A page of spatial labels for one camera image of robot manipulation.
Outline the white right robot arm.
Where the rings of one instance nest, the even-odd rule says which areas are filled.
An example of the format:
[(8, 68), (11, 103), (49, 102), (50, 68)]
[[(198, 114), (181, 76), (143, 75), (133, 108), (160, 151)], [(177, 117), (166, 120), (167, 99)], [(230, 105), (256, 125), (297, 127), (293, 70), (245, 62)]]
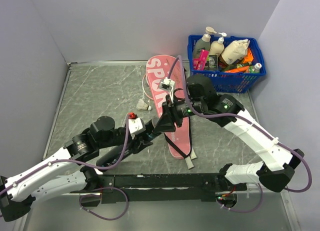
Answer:
[(286, 189), (304, 156), (301, 150), (285, 148), (233, 96), (217, 94), (210, 79), (202, 74), (185, 80), (185, 97), (181, 100), (174, 95), (173, 80), (164, 78), (158, 87), (169, 94), (162, 103), (162, 115), (154, 132), (175, 132), (184, 118), (197, 115), (231, 132), (260, 157), (261, 161), (257, 163), (228, 163), (221, 168), (218, 184), (223, 190), (244, 183), (261, 184), (276, 193)]

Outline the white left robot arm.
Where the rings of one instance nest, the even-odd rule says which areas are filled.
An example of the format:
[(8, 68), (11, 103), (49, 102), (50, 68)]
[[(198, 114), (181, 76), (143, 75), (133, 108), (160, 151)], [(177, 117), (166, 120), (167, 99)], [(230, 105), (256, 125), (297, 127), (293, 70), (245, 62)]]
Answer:
[(12, 177), (0, 178), (0, 216), (6, 222), (26, 215), (33, 206), (62, 194), (99, 186), (96, 173), (115, 168), (131, 154), (152, 145), (159, 119), (144, 122), (129, 113), (123, 127), (101, 116), (47, 159)]

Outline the white feather shuttlecock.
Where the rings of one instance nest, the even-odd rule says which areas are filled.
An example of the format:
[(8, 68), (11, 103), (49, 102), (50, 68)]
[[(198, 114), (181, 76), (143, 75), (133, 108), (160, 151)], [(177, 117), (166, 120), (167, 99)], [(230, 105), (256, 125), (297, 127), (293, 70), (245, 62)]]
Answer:
[(144, 110), (144, 111), (151, 111), (152, 110), (152, 107), (146, 103), (142, 98), (139, 99), (137, 105), (136, 105), (136, 108), (138, 110)]

